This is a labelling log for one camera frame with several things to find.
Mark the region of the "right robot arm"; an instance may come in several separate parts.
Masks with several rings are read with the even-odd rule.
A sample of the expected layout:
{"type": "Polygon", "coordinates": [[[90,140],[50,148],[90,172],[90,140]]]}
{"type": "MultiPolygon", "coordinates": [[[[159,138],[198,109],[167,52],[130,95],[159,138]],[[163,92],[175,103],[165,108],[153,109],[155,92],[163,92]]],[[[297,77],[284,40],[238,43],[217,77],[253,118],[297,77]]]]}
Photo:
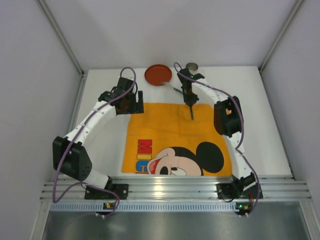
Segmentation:
{"type": "Polygon", "coordinates": [[[212,105],[214,128],[226,140],[232,162],[232,181],[218,185],[218,198],[226,202],[248,198],[257,203],[262,190],[257,173],[245,155],[244,118],[239,98],[211,86],[202,74],[193,74],[186,67],[176,72],[182,84],[184,103],[192,107],[202,98],[212,105]]]}

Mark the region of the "metal cup with brown band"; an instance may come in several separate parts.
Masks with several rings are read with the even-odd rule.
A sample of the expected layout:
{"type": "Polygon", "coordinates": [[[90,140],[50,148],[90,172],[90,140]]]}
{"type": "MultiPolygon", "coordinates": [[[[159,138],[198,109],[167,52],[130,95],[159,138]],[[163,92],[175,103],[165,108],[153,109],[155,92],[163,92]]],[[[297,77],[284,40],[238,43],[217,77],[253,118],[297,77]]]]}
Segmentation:
{"type": "Polygon", "coordinates": [[[188,62],[185,66],[193,75],[198,73],[199,66],[194,62],[188,62]]]}

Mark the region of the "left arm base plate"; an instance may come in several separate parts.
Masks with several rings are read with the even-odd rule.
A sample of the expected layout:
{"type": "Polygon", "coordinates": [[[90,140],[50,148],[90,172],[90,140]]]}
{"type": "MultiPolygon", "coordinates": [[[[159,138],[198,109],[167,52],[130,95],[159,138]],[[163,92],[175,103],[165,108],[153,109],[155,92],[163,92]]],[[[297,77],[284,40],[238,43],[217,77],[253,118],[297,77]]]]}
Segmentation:
{"type": "MultiPolygon", "coordinates": [[[[112,189],[110,191],[118,195],[120,200],[126,200],[129,193],[129,185],[113,184],[112,189]]],[[[84,199],[85,200],[115,200],[116,197],[111,193],[107,193],[107,192],[92,188],[90,186],[87,186],[85,190],[84,199]]]]}

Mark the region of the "red round plate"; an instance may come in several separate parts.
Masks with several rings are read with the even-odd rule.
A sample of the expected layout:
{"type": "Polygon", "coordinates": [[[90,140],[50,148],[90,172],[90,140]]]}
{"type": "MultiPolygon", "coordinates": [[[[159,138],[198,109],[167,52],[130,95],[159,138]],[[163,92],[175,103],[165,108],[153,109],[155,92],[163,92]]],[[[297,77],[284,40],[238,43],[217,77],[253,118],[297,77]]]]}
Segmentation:
{"type": "Polygon", "coordinates": [[[163,86],[163,82],[168,83],[172,79],[171,69],[163,64],[154,64],[144,72],[145,80],[152,86],[163,86]]]}

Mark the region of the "spoon with teal handle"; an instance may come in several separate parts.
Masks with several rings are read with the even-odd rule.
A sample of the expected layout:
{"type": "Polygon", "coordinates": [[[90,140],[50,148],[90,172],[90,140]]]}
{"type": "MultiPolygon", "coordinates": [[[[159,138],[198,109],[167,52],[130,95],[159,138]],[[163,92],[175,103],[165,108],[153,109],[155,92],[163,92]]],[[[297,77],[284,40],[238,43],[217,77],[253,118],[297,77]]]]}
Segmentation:
{"type": "Polygon", "coordinates": [[[172,89],[173,91],[175,91],[175,92],[177,92],[177,93],[179,93],[179,94],[181,94],[181,95],[183,94],[183,92],[182,92],[180,89],[174,87],[173,85],[171,85],[171,84],[170,84],[169,82],[167,82],[167,81],[163,81],[163,82],[162,82],[162,85],[164,85],[164,86],[172,89]]]}

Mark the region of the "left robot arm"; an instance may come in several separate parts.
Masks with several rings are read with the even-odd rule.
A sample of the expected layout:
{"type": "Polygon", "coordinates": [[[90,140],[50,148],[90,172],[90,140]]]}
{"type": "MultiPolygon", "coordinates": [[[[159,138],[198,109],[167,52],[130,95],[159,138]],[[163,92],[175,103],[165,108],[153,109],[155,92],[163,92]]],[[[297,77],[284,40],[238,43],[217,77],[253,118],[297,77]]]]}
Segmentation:
{"type": "Polygon", "coordinates": [[[120,77],[110,91],[104,91],[92,110],[71,132],[56,137],[52,143],[53,168],[81,183],[109,190],[112,180],[98,171],[98,159],[89,148],[106,124],[118,115],[142,114],[143,91],[135,79],[120,77]]]}

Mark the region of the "orange Mickey Mouse placemat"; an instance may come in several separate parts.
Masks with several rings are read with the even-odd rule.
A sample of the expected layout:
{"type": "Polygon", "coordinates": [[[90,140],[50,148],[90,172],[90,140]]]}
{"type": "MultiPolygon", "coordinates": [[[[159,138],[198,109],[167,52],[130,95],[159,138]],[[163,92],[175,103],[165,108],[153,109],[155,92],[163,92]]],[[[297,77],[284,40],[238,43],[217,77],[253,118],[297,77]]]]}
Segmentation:
{"type": "Polygon", "coordinates": [[[128,122],[122,173],[230,177],[227,143],[209,104],[145,103],[128,122]]]}

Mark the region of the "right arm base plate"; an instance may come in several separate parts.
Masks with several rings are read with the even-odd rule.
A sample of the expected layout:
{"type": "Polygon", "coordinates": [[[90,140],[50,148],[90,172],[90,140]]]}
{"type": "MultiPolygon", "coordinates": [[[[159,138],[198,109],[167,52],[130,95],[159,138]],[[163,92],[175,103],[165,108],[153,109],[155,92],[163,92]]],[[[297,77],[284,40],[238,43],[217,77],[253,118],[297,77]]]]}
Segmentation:
{"type": "Polygon", "coordinates": [[[219,183],[216,186],[218,199],[224,201],[238,200],[238,199],[259,199],[263,198],[262,189],[259,190],[258,194],[258,184],[253,183],[248,186],[236,185],[235,182],[231,183],[219,183]]]}

